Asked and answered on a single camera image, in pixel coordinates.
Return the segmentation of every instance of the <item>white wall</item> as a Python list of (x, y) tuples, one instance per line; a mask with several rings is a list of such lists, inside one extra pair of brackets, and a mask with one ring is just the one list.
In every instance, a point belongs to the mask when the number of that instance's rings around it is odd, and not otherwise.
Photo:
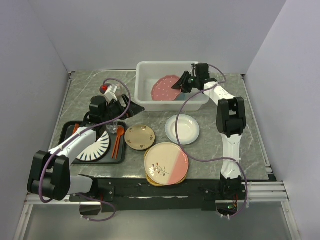
[(245, 77), (304, 240), (320, 239), (320, 1), (288, 0)]
[(246, 73), (285, 0), (29, 0), (69, 71), (202, 61)]
[(68, 73), (25, 0), (0, 1), (0, 239), (13, 238), (33, 155), (48, 149)]

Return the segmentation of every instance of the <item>pink plate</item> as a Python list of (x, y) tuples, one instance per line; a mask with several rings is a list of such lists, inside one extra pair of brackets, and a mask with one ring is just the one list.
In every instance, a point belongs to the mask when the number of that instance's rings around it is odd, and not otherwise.
[(173, 185), (180, 182), (189, 168), (188, 156), (171, 142), (154, 145), (144, 159), (146, 174), (156, 183)]
[(171, 87), (179, 81), (180, 77), (176, 75), (168, 75), (161, 78), (153, 86), (151, 97), (153, 101), (173, 101), (175, 100), (181, 90), (175, 90)]

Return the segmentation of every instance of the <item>marble tabletop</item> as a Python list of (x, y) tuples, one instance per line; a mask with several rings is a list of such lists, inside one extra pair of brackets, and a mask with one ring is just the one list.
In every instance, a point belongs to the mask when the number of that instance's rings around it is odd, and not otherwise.
[[(92, 97), (99, 95), (99, 87), (108, 77), (122, 80), (129, 88), (132, 100), (136, 82), (135, 71), (76, 71), (71, 74), (71, 84), (62, 113), (54, 133), (51, 147), (58, 144), (62, 127), (69, 121), (82, 121), (89, 111)], [(222, 86), (232, 95), (243, 97), (246, 111), (246, 128), (240, 143), (240, 164), (249, 180), (268, 180), (265, 159), (259, 142), (257, 126), (250, 108), (244, 82), (240, 74), (226, 74), (227, 83)], [(199, 138), (185, 146), (185, 150), (198, 159), (212, 159), (223, 154), (222, 138), (216, 127), (217, 106), (210, 100), (198, 111), (183, 112), (193, 117), (200, 126)], [(167, 120), (176, 115), (175, 111), (145, 111), (124, 122), (128, 127), (144, 124), (153, 129), (156, 143), (170, 142), (165, 133)], [(222, 161), (189, 161), (188, 179), (220, 179)], [(71, 174), (84, 174), (96, 178), (145, 178), (144, 152), (126, 148), (124, 162), (120, 164), (76, 164), (71, 166)]]

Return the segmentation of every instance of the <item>plastic container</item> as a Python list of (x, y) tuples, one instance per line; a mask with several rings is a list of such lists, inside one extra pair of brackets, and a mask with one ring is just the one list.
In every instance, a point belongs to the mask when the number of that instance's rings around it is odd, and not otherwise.
[[(179, 111), (184, 100), (153, 101), (151, 91), (157, 81), (167, 75), (181, 77), (185, 71), (191, 70), (191, 64), (195, 61), (142, 61), (136, 66), (136, 80), (134, 101), (143, 106), (146, 111)], [(193, 89), (185, 94), (187, 100), (198, 92)], [(184, 111), (198, 111), (203, 104), (209, 101), (209, 97), (199, 94), (191, 99), (183, 108)]]

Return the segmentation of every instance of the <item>beige plate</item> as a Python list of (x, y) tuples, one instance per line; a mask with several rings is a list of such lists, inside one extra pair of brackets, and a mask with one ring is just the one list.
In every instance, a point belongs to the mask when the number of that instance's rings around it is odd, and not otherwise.
[(154, 131), (146, 125), (134, 125), (130, 127), (124, 135), (124, 140), (128, 146), (134, 150), (146, 150), (155, 142)]

